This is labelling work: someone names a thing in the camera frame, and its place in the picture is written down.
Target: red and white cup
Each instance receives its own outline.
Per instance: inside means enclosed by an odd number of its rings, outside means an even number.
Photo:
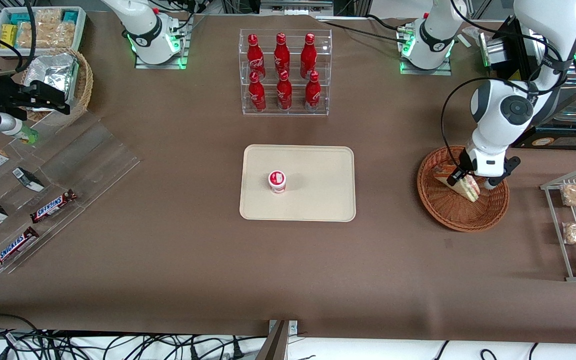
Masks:
[[[286,174],[275,170],[268,175],[268,184],[270,184],[270,190],[275,194],[281,194],[286,191]]]

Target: white storage bin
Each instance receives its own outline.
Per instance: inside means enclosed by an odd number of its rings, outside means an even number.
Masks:
[[[39,9],[60,9],[62,12],[65,11],[76,11],[77,23],[75,24],[75,37],[72,41],[71,49],[78,51],[80,45],[82,44],[82,36],[84,34],[84,24],[86,23],[86,11],[78,6],[34,6],[32,11],[37,13]],[[10,15],[23,13],[27,14],[28,9],[25,7],[4,7],[0,13],[0,38],[2,37],[2,25],[10,23]],[[28,57],[30,55],[30,48],[16,48],[23,57]],[[49,55],[52,48],[36,48],[34,55],[38,57],[39,55]],[[17,55],[9,48],[0,45],[0,57],[3,58],[14,58]]]

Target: white floor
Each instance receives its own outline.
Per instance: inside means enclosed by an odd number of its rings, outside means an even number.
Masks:
[[[219,337],[228,342],[231,336],[202,335],[196,337],[195,341]],[[180,340],[188,338],[179,336]],[[100,347],[102,350],[84,349],[90,360],[101,360],[103,349],[105,349],[114,337],[76,337],[72,343],[76,346]],[[122,344],[130,339],[122,338],[113,344],[121,344],[108,351],[106,359],[121,360],[126,358],[133,349],[139,346],[144,338],[135,337],[133,341]],[[253,355],[258,351],[264,339],[251,339],[241,341],[240,347],[244,354]],[[290,338],[287,348],[286,360],[304,360],[315,356],[313,360],[431,360],[439,353],[443,341],[420,341],[420,340],[388,340],[388,339],[327,339],[322,337]],[[199,358],[203,360],[218,360],[221,350],[211,351],[219,343],[216,341],[203,342],[197,344],[196,350]],[[7,346],[5,340],[0,340],[0,353]],[[25,345],[16,344],[19,350],[25,349]],[[531,342],[484,342],[484,341],[451,341],[445,347],[441,360],[482,360],[480,351],[489,349],[499,360],[528,360]],[[171,354],[169,360],[190,360],[190,351],[185,347],[181,354],[172,356],[172,346],[155,343],[149,346],[142,354],[142,360],[162,360],[167,354]],[[18,360],[38,360],[32,352],[20,352]],[[233,355],[233,347],[226,346],[224,360],[227,355]],[[490,354],[484,356],[486,360],[492,360]],[[10,353],[9,359],[13,360],[14,355]],[[73,356],[68,353],[62,355],[62,360],[73,360]],[[532,360],[576,360],[576,344],[551,344],[540,343],[532,354]]]

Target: aluminum foil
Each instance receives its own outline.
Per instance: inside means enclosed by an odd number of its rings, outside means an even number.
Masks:
[[[77,83],[77,71],[79,64],[77,58],[70,54],[44,55],[37,56],[30,66],[25,76],[23,84],[29,86],[32,80],[39,80],[55,89],[59,89],[66,94],[66,102],[74,97],[74,89]],[[46,107],[34,108],[28,107],[28,110],[34,112],[52,112],[53,109]]]

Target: metal bracket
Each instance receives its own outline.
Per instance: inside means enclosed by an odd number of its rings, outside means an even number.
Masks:
[[[297,335],[297,320],[270,320],[269,329],[254,360],[286,360],[288,337]]]

